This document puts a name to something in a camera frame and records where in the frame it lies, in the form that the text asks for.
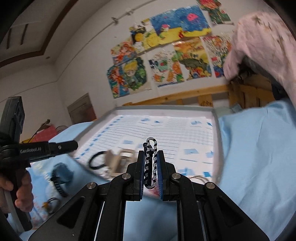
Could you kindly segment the person's left hand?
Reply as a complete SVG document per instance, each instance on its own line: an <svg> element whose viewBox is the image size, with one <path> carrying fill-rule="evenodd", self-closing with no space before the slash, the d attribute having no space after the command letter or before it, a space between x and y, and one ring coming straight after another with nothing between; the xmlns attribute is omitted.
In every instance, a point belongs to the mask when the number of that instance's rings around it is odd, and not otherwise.
<svg viewBox="0 0 296 241"><path fill-rule="evenodd" d="M11 191L13 190L13 187L13 184L9 180L6 180L6 178L1 176L1 210L4 214L10 213L4 191ZM26 171L22 178L22 185L16 192L15 200L16 207L23 212L31 212L33 209L34 196L32 194L32 188L30 173Z"/></svg>

